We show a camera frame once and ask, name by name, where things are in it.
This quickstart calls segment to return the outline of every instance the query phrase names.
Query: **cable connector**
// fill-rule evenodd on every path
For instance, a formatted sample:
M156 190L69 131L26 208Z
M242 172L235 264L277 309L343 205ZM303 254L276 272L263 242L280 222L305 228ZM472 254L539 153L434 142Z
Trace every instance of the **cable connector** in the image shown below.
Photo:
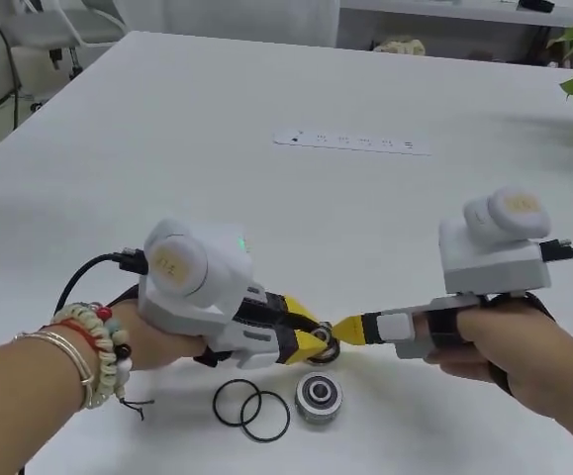
M573 259L572 241L569 239L553 239L540 242L539 247L543 262Z
M573 259L573 247L570 239L553 239L540 242L543 262Z
M113 260L119 263L121 270L138 275L147 275L149 267L145 259L145 253L141 249L126 247L121 252L115 252L114 257Z

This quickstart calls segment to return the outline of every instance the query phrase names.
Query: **finger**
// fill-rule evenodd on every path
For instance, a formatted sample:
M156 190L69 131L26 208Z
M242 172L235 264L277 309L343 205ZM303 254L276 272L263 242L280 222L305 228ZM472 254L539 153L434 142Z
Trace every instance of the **finger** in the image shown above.
M457 329L466 341L483 339L488 333L499 332L512 320L523 315L542 316L542 313L522 302L507 302L494 309L473 308L457 314Z
M486 363L486 358L475 347L436 349L425 362L429 364Z
M472 379L492 383L493 378L486 363L445 363L440 364L440 369L446 374L458 378Z

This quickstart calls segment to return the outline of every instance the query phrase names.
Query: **red string bracelet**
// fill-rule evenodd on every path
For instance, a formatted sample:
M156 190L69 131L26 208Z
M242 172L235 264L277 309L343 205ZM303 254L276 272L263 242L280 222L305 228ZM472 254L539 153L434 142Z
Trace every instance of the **red string bracelet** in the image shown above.
M62 320L58 324L44 325L43 327L40 328L40 330L49 329L51 327L66 327L68 329L76 331L84 337L84 339L86 340L88 345L93 349L93 351L95 351L96 353L100 351L100 349L97 347L97 340L95 339L95 337L89 332L87 332L84 327L76 323L74 319Z

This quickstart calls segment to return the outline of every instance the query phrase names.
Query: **white table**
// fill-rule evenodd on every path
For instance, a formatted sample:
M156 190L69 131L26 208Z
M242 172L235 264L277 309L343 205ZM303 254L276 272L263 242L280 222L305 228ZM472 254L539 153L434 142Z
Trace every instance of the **white table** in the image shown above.
M244 224L258 280L331 321L442 295L438 221L503 184L538 193L573 238L573 103L558 87L571 74L132 33L0 144L0 342L44 323L81 263L139 246L165 216ZM433 156L272 143L293 127L413 139ZM134 282L111 267L73 299ZM552 275L539 295L573 332L573 261ZM291 400L309 370L243 375ZM268 445L211 413L237 372L139 374L129 393L157 400L144 423L118 404L79 415L29 473L573 473L572 438L495 388L391 347L345 348L329 371L339 419L313 431L294 415ZM254 428L281 417L267 400Z

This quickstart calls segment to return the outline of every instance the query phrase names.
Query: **chair leg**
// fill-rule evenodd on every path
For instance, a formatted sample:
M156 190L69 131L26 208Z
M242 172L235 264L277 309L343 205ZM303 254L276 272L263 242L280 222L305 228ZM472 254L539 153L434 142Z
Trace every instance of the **chair leg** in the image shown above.
M72 71L68 77L72 81L75 77L84 72L84 68L81 67L81 64L79 64L79 58L77 57L77 51L75 48L70 47L68 51L70 52L70 59L72 60Z

